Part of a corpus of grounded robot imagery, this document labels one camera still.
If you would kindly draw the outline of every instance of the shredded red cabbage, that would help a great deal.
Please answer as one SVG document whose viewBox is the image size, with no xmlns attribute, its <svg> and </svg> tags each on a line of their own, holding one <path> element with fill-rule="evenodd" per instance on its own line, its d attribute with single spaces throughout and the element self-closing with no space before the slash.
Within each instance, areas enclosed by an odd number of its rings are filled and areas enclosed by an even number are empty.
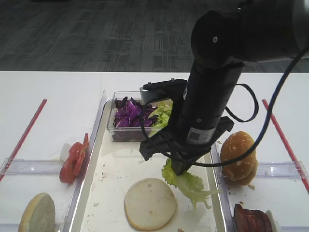
<svg viewBox="0 0 309 232">
<path fill-rule="evenodd" d="M 114 126 L 115 127 L 140 127 L 140 114 L 142 105 L 140 102 L 135 101 L 133 98 L 130 100 L 127 97 L 122 100 L 115 100 L 117 113 L 115 114 Z M 154 124 L 158 117 L 156 115 L 148 118 L 148 116 L 157 107 L 148 105 L 144 112 L 144 126 L 149 127 Z"/>
</svg>

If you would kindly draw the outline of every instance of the black cable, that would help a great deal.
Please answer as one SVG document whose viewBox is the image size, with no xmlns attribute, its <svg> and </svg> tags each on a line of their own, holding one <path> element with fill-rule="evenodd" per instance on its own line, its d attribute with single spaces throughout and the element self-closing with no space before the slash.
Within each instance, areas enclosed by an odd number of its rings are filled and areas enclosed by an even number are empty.
<svg viewBox="0 0 309 232">
<path fill-rule="evenodd" d="M 259 143 L 261 142 L 263 136 L 265 135 L 265 132 L 267 130 L 267 127 L 269 125 L 270 122 L 270 118 L 271 118 L 271 114 L 272 114 L 272 110 L 274 108 L 274 104 L 275 101 L 278 97 L 278 94 L 284 84 L 284 82 L 286 81 L 286 79 L 288 78 L 289 74 L 291 73 L 292 69 L 294 68 L 294 66 L 300 61 L 300 59 L 309 51 L 309 45 L 307 47 L 305 47 L 303 50 L 301 50 L 297 56 L 291 61 L 291 63 L 289 64 L 289 66 L 287 67 L 287 69 L 285 70 L 284 74 L 282 75 L 279 83 L 277 84 L 277 87 L 275 88 L 275 91 L 271 97 L 271 100 L 269 102 L 269 106 L 268 106 L 268 110 L 267 110 L 267 114 L 266 114 L 266 118 L 263 124 L 263 127 L 261 129 L 260 134 L 258 135 L 258 137 L 256 138 L 256 141 L 254 142 L 254 144 L 241 156 L 238 156 L 237 158 L 225 161 L 225 162 L 219 162 L 219 163 L 198 163 L 198 162 L 192 162 L 189 160 L 184 160 L 178 157 L 173 157 L 170 154 L 162 151 L 160 148 L 158 148 L 149 138 L 149 136 L 147 135 L 146 131 L 145 131 L 145 127 L 144 127 L 144 122 L 143 122 L 143 115 L 144 115 L 144 111 L 147 107 L 147 105 L 149 105 L 151 102 L 153 101 L 149 101 L 147 102 L 141 111 L 141 115 L 140 115 L 140 126 L 141 126 L 141 131 L 143 132 L 146 140 L 155 148 L 157 149 L 158 152 L 160 152 L 161 154 L 163 154 L 164 156 L 180 161 L 180 162 L 185 162 L 185 163 L 189 163 L 191 165 L 195 165 L 195 166 L 200 166 L 200 167 L 221 167 L 221 166 L 225 166 L 225 165 L 229 165 L 232 163 L 235 163 L 237 161 L 242 160 L 243 158 L 247 157 L 248 155 L 250 155 L 255 149 L 256 147 L 259 145 Z"/>
<path fill-rule="evenodd" d="M 253 115 L 251 116 L 251 118 L 249 118 L 248 120 L 242 120 L 240 119 L 239 117 L 237 117 L 235 114 L 232 113 L 232 111 L 228 108 L 228 107 L 225 107 L 225 110 L 228 112 L 228 114 L 234 118 L 236 121 L 238 122 L 250 122 L 252 121 L 253 119 L 255 119 L 255 117 L 257 116 L 257 113 L 259 112 L 259 103 L 256 99 L 256 95 L 254 94 L 253 90 L 249 87 L 249 85 L 247 84 L 237 84 L 237 86 L 242 86 L 244 87 L 249 93 L 250 95 L 252 96 L 253 98 L 253 102 L 254 102 L 254 111 L 253 111 Z"/>
</svg>

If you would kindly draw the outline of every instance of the green lettuce leaf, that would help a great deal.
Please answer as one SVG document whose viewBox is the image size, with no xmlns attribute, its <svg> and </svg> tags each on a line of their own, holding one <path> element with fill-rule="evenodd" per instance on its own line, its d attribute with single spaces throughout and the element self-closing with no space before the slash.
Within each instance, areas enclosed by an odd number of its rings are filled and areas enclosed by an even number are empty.
<svg viewBox="0 0 309 232">
<path fill-rule="evenodd" d="M 196 208 L 198 202 L 203 202 L 207 209 L 211 206 L 207 204 L 207 199 L 213 195 L 221 193 L 220 190 L 203 191 L 204 184 L 202 178 L 192 175 L 188 172 L 177 176 L 172 170 L 172 161 L 167 159 L 166 164 L 162 169 L 162 176 L 169 185 L 177 187 L 184 196 L 191 200 L 194 208 Z"/>
<path fill-rule="evenodd" d="M 172 104 L 166 104 L 165 102 L 160 102 L 158 108 L 154 110 L 148 118 L 153 117 L 154 115 L 158 116 L 158 120 L 155 124 L 152 124 L 153 129 L 162 129 L 168 125 L 169 117 L 172 112 Z M 156 134 L 158 130 L 152 130 L 149 134 L 149 137 Z"/>
</svg>

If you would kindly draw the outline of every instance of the sliced tomato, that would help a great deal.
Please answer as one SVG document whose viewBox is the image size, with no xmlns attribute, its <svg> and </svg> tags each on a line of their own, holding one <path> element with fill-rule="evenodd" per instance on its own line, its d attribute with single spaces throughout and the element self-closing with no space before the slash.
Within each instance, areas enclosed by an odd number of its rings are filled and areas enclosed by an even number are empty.
<svg viewBox="0 0 309 232">
<path fill-rule="evenodd" d="M 59 179 L 62 183 L 72 184 L 74 182 L 73 163 L 74 161 L 68 158 L 63 164 L 59 174 Z"/>
<path fill-rule="evenodd" d="M 79 176 L 88 146 L 89 140 L 86 133 L 83 144 L 77 142 L 70 148 L 69 157 L 63 164 L 59 175 L 62 183 L 72 184 L 74 179 Z"/>
</svg>

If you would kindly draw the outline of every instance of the red straw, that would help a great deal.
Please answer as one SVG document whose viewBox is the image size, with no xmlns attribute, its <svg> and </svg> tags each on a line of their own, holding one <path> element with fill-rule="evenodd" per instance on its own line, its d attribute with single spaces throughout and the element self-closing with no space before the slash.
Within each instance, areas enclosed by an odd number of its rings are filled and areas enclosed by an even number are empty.
<svg viewBox="0 0 309 232">
<path fill-rule="evenodd" d="M 24 143 L 27 135 L 29 134 L 29 131 L 31 130 L 33 124 L 35 123 L 35 121 L 37 120 L 37 118 L 39 117 L 43 107 L 45 106 L 47 102 L 47 99 L 43 99 L 43 101 L 41 102 L 39 108 L 37 109 L 37 112 L 35 112 L 34 116 L 32 117 L 31 121 L 29 122 L 29 125 L 27 126 L 25 132 L 23 133 L 23 135 L 21 136 L 21 138 L 19 139 L 16 147 L 14 148 L 13 152 L 11 153 L 10 155 L 10 158 L 9 158 L 9 161 L 6 165 L 6 167 L 4 168 L 4 173 L 3 174 L 0 174 L 0 181 L 3 179 L 4 175 L 5 175 L 5 172 L 6 170 L 8 170 L 8 168 L 10 167 L 11 165 L 11 162 L 12 160 L 15 158 L 16 154 L 18 153 L 21 145 Z"/>
<path fill-rule="evenodd" d="M 266 110 L 268 110 L 268 103 L 267 103 L 267 101 L 265 99 L 263 99 L 262 102 L 263 102 Z M 279 136 L 280 136 L 280 138 L 281 138 L 281 140 L 282 140 L 286 150 L 287 150 L 287 152 L 289 153 L 289 155 L 291 157 L 291 160 L 295 163 L 295 167 L 296 167 L 296 169 L 299 172 L 301 180 L 303 181 L 304 186 L 305 186 L 307 192 L 309 193 L 309 182 L 308 182 L 308 179 L 305 178 L 304 171 L 300 167 L 299 162 L 298 162 L 298 160 L 297 160 L 297 158 L 296 158 L 296 156 L 295 156 L 295 154 L 294 154 L 294 152 L 293 152 L 293 150 L 292 150 L 288 140 L 286 139 L 285 135 L 283 134 L 283 131 L 281 130 L 281 127 L 279 126 L 279 123 L 278 123 L 278 121 L 276 120 L 276 118 L 275 118 L 275 116 L 273 114 L 271 114 L 271 121 L 273 122 L 273 124 L 274 124 L 274 126 L 275 126 L 275 128 L 276 128 L 276 130 L 277 130 L 277 132 L 278 132 L 278 134 L 279 134 Z"/>
</svg>

